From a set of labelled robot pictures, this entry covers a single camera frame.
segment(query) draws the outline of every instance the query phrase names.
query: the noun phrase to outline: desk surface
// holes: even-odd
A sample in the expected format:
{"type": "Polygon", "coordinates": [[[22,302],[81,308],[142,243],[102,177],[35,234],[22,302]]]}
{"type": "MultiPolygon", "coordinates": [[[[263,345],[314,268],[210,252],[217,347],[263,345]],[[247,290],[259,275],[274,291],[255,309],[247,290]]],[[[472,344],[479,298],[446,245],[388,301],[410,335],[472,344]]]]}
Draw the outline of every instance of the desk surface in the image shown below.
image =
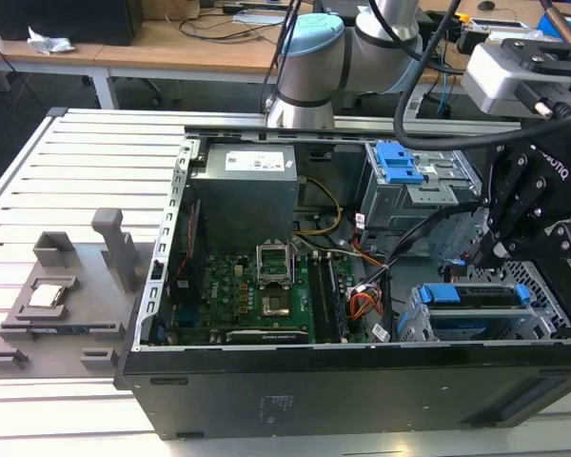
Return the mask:
{"type": "Polygon", "coordinates": [[[44,64],[66,65],[94,65],[95,57],[104,45],[77,43],[73,52],[63,52],[53,55],[45,55],[36,52],[25,41],[5,41],[0,38],[0,51],[7,59],[14,62],[35,62],[44,64]]]}
{"type": "MultiPolygon", "coordinates": [[[[518,19],[529,25],[537,24],[542,15],[541,5],[537,1],[495,0],[497,7],[493,11],[478,10],[479,1],[463,0],[459,11],[473,17],[518,19]]],[[[448,0],[421,0],[420,5],[424,10],[444,10],[448,3],[448,0]]],[[[571,12],[571,5],[562,5],[560,8],[571,12]]],[[[310,11],[310,6],[303,5],[303,11],[310,11]]],[[[204,17],[194,23],[198,27],[210,27],[227,21],[227,17],[218,16],[204,17]]],[[[245,29],[245,25],[227,23],[211,30],[199,30],[199,33],[223,35],[245,29]]],[[[187,27],[187,30],[193,31],[191,27],[187,27]]],[[[270,28],[261,34],[275,41],[278,30],[270,28]]],[[[274,45],[268,41],[226,45],[185,37],[165,21],[146,21],[133,45],[129,47],[80,43],[75,43],[75,46],[76,51],[46,56],[35,52],[26,42],[0,40],[0,50],[12,61],[240,73],[264,73],[274,51],[274,45]]],[[[464,68],[467,57],[459,55],[455,47],[451,46],[446,61],[455,68],[464,68]]],[[[427,71],[422,82],[431,81],[435,77],[435,72],[427,71]]]]}

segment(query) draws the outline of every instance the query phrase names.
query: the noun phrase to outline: motherboard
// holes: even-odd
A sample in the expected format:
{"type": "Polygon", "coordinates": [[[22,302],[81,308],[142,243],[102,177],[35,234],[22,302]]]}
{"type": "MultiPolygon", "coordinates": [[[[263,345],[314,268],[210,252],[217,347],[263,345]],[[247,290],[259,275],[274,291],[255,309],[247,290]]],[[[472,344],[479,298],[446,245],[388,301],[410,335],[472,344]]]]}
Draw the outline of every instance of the motherboard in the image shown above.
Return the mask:
{"type": "MultiPolygon", "coordinates": [[[[317,252],[289,258],[287,286],[259,284],[257,256],[207,257],[199,303],[173,307],[178,344],[314,344],[346,338],[346,291],[353,285],[346,256],[317,252]]],[[[283,258],[264,255],[263,275],[286,273],[283,258]]]]}

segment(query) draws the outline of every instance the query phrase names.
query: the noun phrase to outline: yellow wire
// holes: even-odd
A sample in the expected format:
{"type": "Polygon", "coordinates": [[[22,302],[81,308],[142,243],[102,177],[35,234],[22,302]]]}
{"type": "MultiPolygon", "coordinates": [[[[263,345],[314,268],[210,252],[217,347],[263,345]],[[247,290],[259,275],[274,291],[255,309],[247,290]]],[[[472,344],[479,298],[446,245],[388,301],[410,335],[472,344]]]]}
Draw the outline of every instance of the yellow wire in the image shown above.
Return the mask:
{"type": "Polygon", "coordinates": [[[330,197],[330,200],[332,200],[332,202],[334,202],[334,206],[336,207],[336,220],[334,221],[334,224],[332,224],[332,226],[328,227],[328,228],[322,228],[319,230],[297,230],[294,231],[295,235],[323,235],[325,233],[329,233],[332,230],[334,230],[336,227],[339,226],[339,224],[341,223],[341,218],[342,218],[342,209],[341,206],[339,205],[339,202],[337,202],[336,198],[334,198],[334,195],[332,195],[332,192],[330,192],[322,183],[320,183],[317,179],[314,178],[306,178],[307,181],[310,181],[311,183],[316,184],[321,190],[323,190],[325,192],[325,194],[330,197]]]}

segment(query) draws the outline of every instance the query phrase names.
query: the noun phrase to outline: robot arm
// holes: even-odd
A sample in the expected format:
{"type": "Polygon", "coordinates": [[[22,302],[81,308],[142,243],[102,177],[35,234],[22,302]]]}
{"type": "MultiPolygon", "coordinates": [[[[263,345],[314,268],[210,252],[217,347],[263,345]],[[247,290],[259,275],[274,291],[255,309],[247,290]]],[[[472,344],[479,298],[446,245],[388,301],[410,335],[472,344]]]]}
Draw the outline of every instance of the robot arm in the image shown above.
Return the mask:
{"type": "MultiPolygon", "coordinates": [[[[378,0],[383,16],[408,45],[418,43],[417,1],[378,0]]],[[[331,97],[337,89],[385,92],[412,59],[385,33],[370,9],[355,28],[338,16],[306,14],[294,27],[267,124],[286,129],[334,129],[331,97]]]]}
{"type": "MultiPolygon", "coordinates": [[[[571,44],[481,45],[463,86],[487,113],[531,117],[523,126],[543,117],[549,125],[571,115],[571,44]]],[[[502,259],[571,258],[571,129],[490,147],[482,175],[488,214],[470,252],[474,264],[491,268],[502,259]]]]}

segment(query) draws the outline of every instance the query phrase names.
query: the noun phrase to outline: floor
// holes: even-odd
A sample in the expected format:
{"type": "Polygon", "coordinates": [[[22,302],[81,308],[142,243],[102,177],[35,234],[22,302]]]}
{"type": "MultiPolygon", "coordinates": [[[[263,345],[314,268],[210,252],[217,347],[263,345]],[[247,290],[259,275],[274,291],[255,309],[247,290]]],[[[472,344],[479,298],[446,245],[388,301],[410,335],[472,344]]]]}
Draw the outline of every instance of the floor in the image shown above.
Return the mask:
{"type": "MultiPolygon", "coordinates": [[[[78,76],[22,74],[9,75],[11,91],[0,93],[0,176],[23,147],[50,107],[96,108],[93,87],[85,86],[78,76]],[[42,102],[25,89],[21,79],[42,102]]],[[[258,112],[260,85],[202,81],[154,81],[164,97],[158,109],[258,112]]],[[[121,109],[157,109],[152,93],[139,80],[119,79],[115,83],[121,109]]],[[[341,115],[389,117],[397,104],[397,95],[364,97],[354,109],[343,109],[343,96],[337,95],[334,109],[341,115]]],[[[452,115],[457,118],[485,118],[464,96],[452,96],[452,115]]],[[[437,118],[437,106],[425,102],[420,117],[437,118]]]]}

